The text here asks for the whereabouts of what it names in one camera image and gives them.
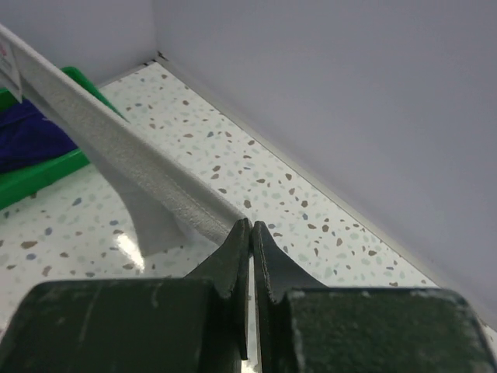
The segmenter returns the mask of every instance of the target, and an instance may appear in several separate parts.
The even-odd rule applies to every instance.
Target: light purple wall
[[[0,0],[0,9],[0,23],[94,82],[156,55],[151,0]]]
[[[497,326],[496,1],[155,0],[155,15],[174,64]]]

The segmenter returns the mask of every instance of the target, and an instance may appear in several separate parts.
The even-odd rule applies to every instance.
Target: white tag
[[[17,69],[16,59],[10,43],[2,37],[0,37],[0,84],[3,84],[20,103],[23,101],[21,75]]]

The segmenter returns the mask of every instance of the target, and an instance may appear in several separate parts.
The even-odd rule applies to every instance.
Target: terrazzo floor
[[[265,221],[279,246],[323,283],[436,286],[161,65],[153,63],[101,91],[136,131],[252,221]],[[0,211],[0,329],[41,281],[178,277],[215,249],[191,242],[142,257],[135,242],[123,203],[93,166]],[[244,371],[257,365],[251,302]],[[487,326],[485,332],[497,351],[495,332]]]

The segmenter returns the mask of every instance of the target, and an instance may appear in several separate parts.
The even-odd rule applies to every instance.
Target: blue fabric
[[[76,148],[26,99],[0,113],[0,173],[36,165]]]

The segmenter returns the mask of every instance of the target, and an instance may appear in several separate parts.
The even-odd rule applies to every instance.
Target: green tray
[[[77,68],[62,68],[62,71],[94,95],[94,97],[119,114],[116,108],[107,101],[102,93]],[[8,90],[0,89],[0,112],[16,103],[17,100]],[[66,155],[42,162],[38,165],[0,174],[0,210],[55,183],[57,180],[88,164],[89,160],[83,152],[75,149]]]

